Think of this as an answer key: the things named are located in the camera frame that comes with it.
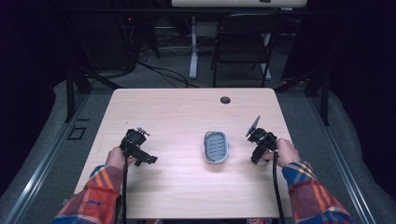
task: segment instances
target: controller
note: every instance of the controller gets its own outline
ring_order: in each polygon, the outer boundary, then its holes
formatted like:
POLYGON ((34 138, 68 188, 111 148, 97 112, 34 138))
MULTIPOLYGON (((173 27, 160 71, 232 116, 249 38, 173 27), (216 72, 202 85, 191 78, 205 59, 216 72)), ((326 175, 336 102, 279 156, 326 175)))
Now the controller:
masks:
POLYGON ((136 128, 136 130, 129 129, 120 144, 122 153, 126 158, 134 157, 137 159, 134 163, 135 166, 140 166, 142 162, 152 164, 158 159, 140 149, 140 146, 146 142, 145 134, 149 136, 149 134, 140 127, 136 128))
POLYGON ((257 144, 250 158, 254 164, 259 162, 260 158, 267 150, 274 151, 276 149, 276 136, 274 136, 273 133, 266 132, 262 128, 256 128, 259 119, 260 116, 253 122, 246 135, 249 142, 257 144))

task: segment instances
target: chair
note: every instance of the chair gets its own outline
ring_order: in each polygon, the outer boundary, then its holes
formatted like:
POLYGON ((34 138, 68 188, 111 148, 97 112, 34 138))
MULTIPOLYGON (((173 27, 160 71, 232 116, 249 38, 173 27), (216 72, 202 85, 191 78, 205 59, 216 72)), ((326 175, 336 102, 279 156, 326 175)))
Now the chair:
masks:
POLYGON ((281 20, 270 14, 231 14, 218 23, 213 50, 213 87, 216 86, 218 63, 265 63, 262 87, 271 58, 276 35, 282 28, 281 20), (269 41, 264 44, 264 34, 269 41))

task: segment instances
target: human hand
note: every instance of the human hand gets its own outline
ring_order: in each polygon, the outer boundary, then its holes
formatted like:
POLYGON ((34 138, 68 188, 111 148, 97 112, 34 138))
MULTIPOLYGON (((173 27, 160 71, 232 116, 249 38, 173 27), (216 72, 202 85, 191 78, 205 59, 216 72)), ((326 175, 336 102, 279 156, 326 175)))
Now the human hand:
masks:
MULTIPOLYGON (((128 166, 130 166, 135 161, 136 159, 133 157, 128 158, 128 166)), ((125 157, 120 147, 114 147, 111 151, 108 152, 106 164, 123 170, 125 164, 125 157)))
MULTIPOLYGON (((278 158, 277 165, 283 167, 291 162, 300 161, 300 156, 298 154, 298 150, 294 147, 294 144, 289 140, 285 140, 283 138, 279 138, 276 141, 276 146, 278 150, 278 158)), ((265 152, 262 155, 261 160, 270 160, 274 159, 274 152, 265 152)))

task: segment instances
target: wooden table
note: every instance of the wooden table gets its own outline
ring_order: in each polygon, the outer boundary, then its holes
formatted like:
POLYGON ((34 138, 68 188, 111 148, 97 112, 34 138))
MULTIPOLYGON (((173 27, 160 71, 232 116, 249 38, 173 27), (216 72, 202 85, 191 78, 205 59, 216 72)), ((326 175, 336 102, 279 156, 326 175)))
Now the wooden table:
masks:
MULTIPOLYGON (((250 156, 256 145, 245 137, 259 115, 258 127, 290 139, 271 89, 116 90, 76 193, 127 130, 142 127, 150 136, 141 148, 159 159, 130 167, 128 218, 278 217, 272 163, 253 164, 250 156), (224 96, 231 102, 223 104, 224 96), (204 136, 210 131, 224 132, 231 144, 222 164, 205 161, 204 136)), ((290 217, 287 184, 280 169, 277 176, 285 216, 290 217)))

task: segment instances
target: plaid shirt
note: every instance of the plaid shirt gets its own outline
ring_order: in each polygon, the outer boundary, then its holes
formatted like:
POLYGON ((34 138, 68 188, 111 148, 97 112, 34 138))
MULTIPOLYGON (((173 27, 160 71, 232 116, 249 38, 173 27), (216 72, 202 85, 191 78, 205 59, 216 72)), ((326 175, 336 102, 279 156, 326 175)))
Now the plaid shirt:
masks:
POLYGON ((96 167, 84 190, 64 206, 52 223, 114 223, 121 184, 120 169, 96 167))
MULTIPOLYGON (((319 184, 308 162, 290 163, 282 173, 297 223, 351 223, 347 210, 319 184)), ((84 190, 64 206, 52 223, 114 223, 121 182, 120 169, 96 167, 84 190)))
POLYGON ((344 206, 320 185, 308 162, 292 162, 282 168, 282 173, 288 182, 296 223, 352 222, 344 206))

